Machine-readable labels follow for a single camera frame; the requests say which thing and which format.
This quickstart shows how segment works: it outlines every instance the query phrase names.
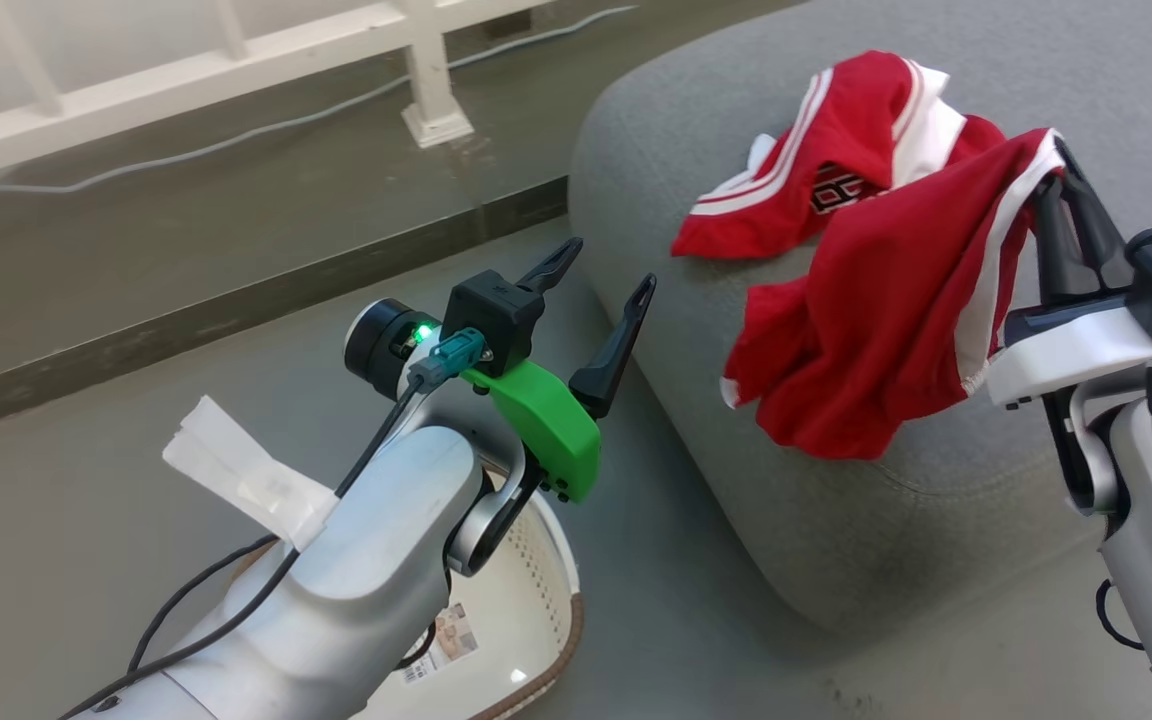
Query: gray ottoman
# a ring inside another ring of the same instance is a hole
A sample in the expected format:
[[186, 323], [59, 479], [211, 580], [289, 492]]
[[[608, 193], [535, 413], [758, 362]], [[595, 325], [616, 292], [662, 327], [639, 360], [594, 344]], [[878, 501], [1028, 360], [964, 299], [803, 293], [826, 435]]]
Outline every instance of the gray ottoman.
[[[745, 288], [806, 273], [812, 243], [764, 263], [672, 259], [669, 243], [757, 132], [785, 131], [813, 73], [864, 50], [946, 70], [946, 100], [1009, 135], [1059, 128], [1123, 232], [1152, 225], [1152, 3], [814, 0], [605, 92], [573, 159], [582, 266], [609, 314], [643, 273], [659, 275], [637, 361], [765, 577], [836, 630], [910, 623], [1100, 528], [1066, 509], [1031, 406], [1006, 414], [976, 397], [909, 423], [878, 462], [827, 462], [776, 447], [751, 409], [719, 397]], [[1032, 255], [1023, 263], [1018, 305], [1036, 300]]]

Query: laundry basket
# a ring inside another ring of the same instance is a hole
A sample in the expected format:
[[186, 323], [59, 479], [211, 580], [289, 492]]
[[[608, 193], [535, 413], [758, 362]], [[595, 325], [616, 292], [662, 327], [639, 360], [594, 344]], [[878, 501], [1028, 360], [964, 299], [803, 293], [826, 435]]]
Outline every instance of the laundry basket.
[[479, 574], [453, 575], [430, 651], [394, 670], [353, 720], [510, 717], [556, 682], [582, 626], [571, 547], [548, 503], [533, 495]]

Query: white railing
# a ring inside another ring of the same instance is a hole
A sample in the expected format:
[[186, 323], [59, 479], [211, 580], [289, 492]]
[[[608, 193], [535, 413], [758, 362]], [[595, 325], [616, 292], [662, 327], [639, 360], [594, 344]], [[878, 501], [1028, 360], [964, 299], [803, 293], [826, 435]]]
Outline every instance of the white railing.
[[234, 0], [192, 1], [214, 15], [214, 51], [61, 91], [36, 38], [0, 0], [1, 50], [32, 96], [0, 111], [0, 168], [393, 50], [406, 50], [415, 103], [403, 120], [416, 142], [452, 141], [472, 127], [452, 96], [444, 33], [548, 0], [379, 1], [256, 37], [244, 35]]

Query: label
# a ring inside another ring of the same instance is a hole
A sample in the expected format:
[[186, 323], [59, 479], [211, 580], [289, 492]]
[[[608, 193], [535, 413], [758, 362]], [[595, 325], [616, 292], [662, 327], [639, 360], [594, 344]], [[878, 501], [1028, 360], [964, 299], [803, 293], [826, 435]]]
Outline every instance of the label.
[[[424, 642], [425, 637], [422, 635], [408, 654], [419, 651]], [[456, 602], [434, 617], [434, 644], [429, 646], [429, 652], [420, 660], [404, 667], [403, 682], [408, 685], [420, 682], [462, 657], [471, 655], [476, 650], [479, 650], [479, 642], [473, 637], [465, 606]]]

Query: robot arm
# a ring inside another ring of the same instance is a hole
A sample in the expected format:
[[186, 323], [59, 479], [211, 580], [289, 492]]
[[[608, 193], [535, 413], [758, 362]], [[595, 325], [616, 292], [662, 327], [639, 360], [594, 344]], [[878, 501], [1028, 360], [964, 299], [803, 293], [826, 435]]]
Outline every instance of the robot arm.
[[1071, 501], [1106, 516], [1101, 553], [1152, 664], [1152, 232], [1123, 245], [1061, 151], [1070, 177], [1036, 197], [1043, 304], [1009, 314], [986, 382], [1009, 409], [1043, 399]]
[[[482, 569], [536, 488], [578, 502], [593, 486], [594, 419], [616, 393], [655, 279], [644, 279], [568, 389], [529, 355], [541, 293], [579, 248], [566, 243], [517, 285], [493, 272], [458, 285], [445, 324], [394, 300], [362, 311], [347, 333], [347, 367], [411, 402], [347, 477], [323, 532], [289, 570], [291, 546], [266, 551], [179, 647], [229, 623], [273, 582], [223, 637], [67, 717], [338, 720], [364, 710], [447, 606], [450, 571]], [[472, 356], [455, 361], [467, 348]], [[490, 469], [506, 478], [499, 488]]]

